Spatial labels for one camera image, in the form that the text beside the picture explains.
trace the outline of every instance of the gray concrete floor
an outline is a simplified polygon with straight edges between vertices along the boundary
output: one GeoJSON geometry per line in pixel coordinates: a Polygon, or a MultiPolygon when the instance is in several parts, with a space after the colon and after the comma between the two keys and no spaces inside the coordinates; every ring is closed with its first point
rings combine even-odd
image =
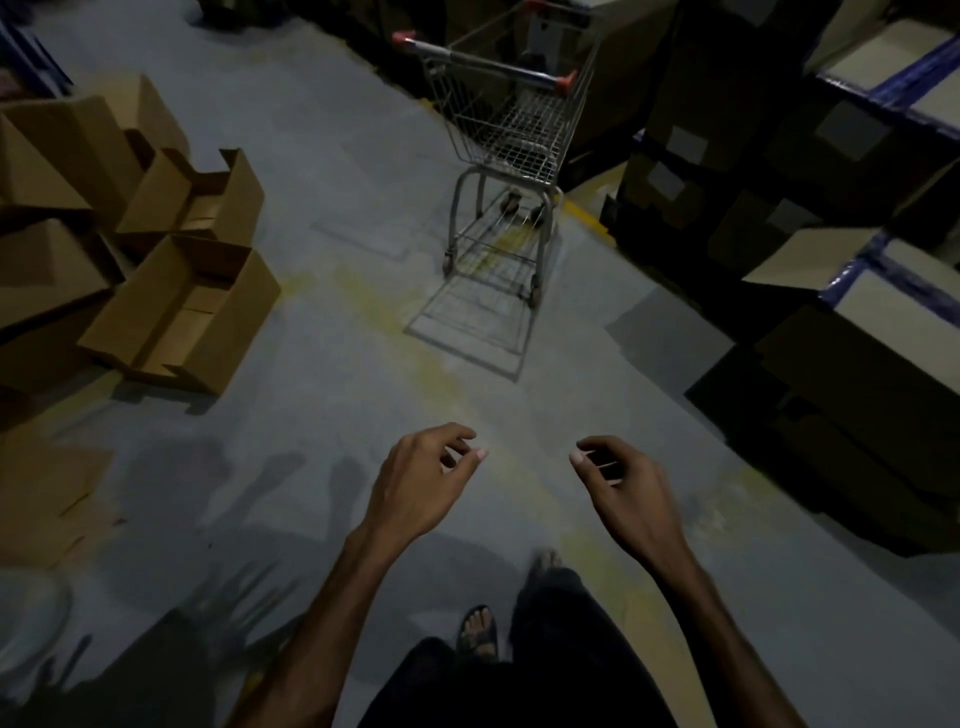
{"type": "Polygon", "coordinates": [[[712,723],[665,603],[566,462],[596,431],[665,464],[694,549],[811,725],[956,725],[957,560],[906,562],[825,527],[730,452],[681,396],[729,346],[722,335],[573,215],[536,318],[516,295],[528,271],[505,259],[471,252],[471,277],[444,283],[462,165],[443,122],[305,23],[220,36],[188,25],[187,10],[38,9],[37,34],[78,81],[147,72],[199,167],[220,164],[218,147],[244,148],[267,193],[257,246],[284,285],[220,400],[106,375],[52,426],[58,442],[114,450],[100,497],[129,519],[71,573],[77,604],[57,652],[94,636],[72,681],[100,673],[216,565],[274,565],[261,588],[290,593],[251,636],[284,623],[360,519],[389,446],[458,420],[490,458],[383,585],[338,725],[356,723],[420,637],[451,636],[473,604],[490,604],[506,634],[545,545],[584,576],[681,725],[712,723]]]}

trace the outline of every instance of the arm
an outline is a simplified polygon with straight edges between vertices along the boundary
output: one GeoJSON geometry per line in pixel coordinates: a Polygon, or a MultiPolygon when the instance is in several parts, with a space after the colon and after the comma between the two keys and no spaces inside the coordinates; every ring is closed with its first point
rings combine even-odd
{"type": "Polygon", "coordinates": [[[297,634],[230,728],[314,728],[333,722],[376,590],[404,549],[432,530],[463,493],[486,456],[464,442],[475,436],[451,423],[404,435],[390,450],[363,522],[347,536],[297,634]],[[459,462],[447,449],[461,454],[459,462]]]}
{"type": "Polygon", "coordinates": [[[570,461],[607,530],[660,585],[684,630],[720,728],[805,728],[684,538],[666,472],[616,437],[588,437],[570,461]]]}

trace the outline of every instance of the open cardboard box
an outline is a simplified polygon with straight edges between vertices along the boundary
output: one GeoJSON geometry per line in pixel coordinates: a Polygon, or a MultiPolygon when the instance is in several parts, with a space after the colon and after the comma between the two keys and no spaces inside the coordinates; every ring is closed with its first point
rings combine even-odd
{"type": "Polygon", "coordinates": [[[167,109],[150,79],[142,73],[102,76],[92,84],[107,101],[117,124],[127,136],[140,166],[149,169],[160,149],[176,149],[190,157],[190,142],[167,109]]]}
{"type": "MultiPolygon", "coordinates": [[[[823,291],[876,233],[799,231],[744,280],[823,291]]],[[[960,274],[898,239],[883,254],[955,317],[960,274]]],[[[756,349],[764,368],[913,487],[960,499],[960,328],[916,295],[868,268],[833,309],[802,308],[756,349]]]]}
{"type": "Polygon", "coordinates": [[[80,193],[13,122],[0,115],[0,223],[7,229],[55,213],[89,212],[80,193]]]}
{"type": "Polygon", "coordinates": [[[175,149],[163,149],[144,175],[114,240],[144,256],[170,233],[249,246],[263,188],[242,150],[222,149],[227,172],[197,172],[175,149]]]}
{"type": "Polygon", "coordinates": [[[59,220],[0,237],[0,330],[110,287],[83,243],[59,220]]]}
{"type": "Polygon", "coordinates": [[[102,96],[4,104],[0,114],[63,175],[110,231],[143,170],[102,96]]]}
{"type": "Polygon", "coordinates": [[[279,292],[252,248],[170,235],[104,307],[80,346],[129,378],[220,395],[279,292]]]}

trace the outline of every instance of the wrist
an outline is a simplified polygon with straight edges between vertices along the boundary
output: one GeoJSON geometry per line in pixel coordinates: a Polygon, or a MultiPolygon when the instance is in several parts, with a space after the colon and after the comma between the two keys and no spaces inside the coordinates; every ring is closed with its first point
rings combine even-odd
{"type": "Polygon", "coordinates": [[[382,528],[362,522],[349,532],[344,543],[346,552],[355,561],[389,567],[406,549],[406,544],[391,537],[382,528]]]}

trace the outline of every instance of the right hand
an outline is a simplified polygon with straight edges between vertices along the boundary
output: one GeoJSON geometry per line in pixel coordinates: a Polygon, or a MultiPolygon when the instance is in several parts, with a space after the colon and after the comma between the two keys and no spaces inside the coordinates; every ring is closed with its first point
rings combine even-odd
{"type": "Polygon", "coordinates": [[[657,577],[687,565],[692,554],[663,466],[612,435],[577,443],[570,464],[610,535],[657,577]]]}

